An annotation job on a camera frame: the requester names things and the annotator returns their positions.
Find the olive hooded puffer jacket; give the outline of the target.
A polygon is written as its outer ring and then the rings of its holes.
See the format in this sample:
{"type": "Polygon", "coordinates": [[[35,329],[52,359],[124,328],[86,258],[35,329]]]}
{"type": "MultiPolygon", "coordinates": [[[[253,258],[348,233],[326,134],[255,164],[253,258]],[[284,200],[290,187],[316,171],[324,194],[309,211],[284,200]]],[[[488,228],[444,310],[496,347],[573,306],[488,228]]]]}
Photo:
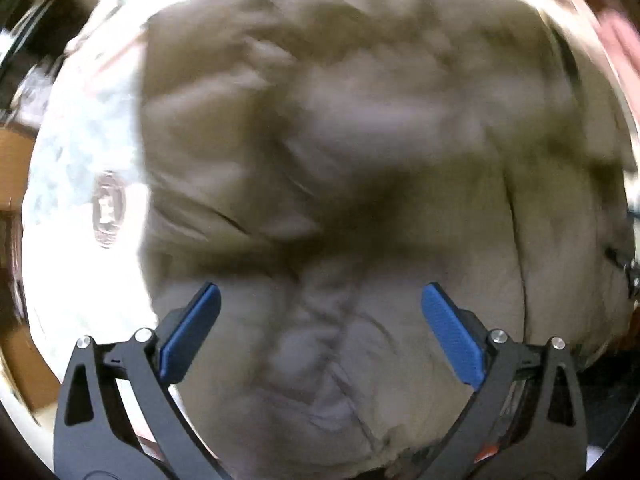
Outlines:
{"type": "Polygon", "coordinates": [[[222,312],[180,393],[238,479],[348,479],[469,399],[420,311],[442,285],[581,367],[628,330],[625,107],[523,0],[189,0],[153,15],[144,277],[222,312]]]}

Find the folded pink blanket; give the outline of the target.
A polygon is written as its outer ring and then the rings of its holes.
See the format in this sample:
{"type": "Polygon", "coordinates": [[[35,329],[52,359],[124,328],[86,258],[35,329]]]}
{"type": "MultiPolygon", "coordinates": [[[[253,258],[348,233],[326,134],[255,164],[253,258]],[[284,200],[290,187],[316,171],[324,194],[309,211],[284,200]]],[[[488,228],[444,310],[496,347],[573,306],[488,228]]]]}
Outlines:
{"type": "Polygon", "coordinates": [[[639,78],[639,33],[622,14],[599,15],[598,36],[620,78],[639,78]]]}

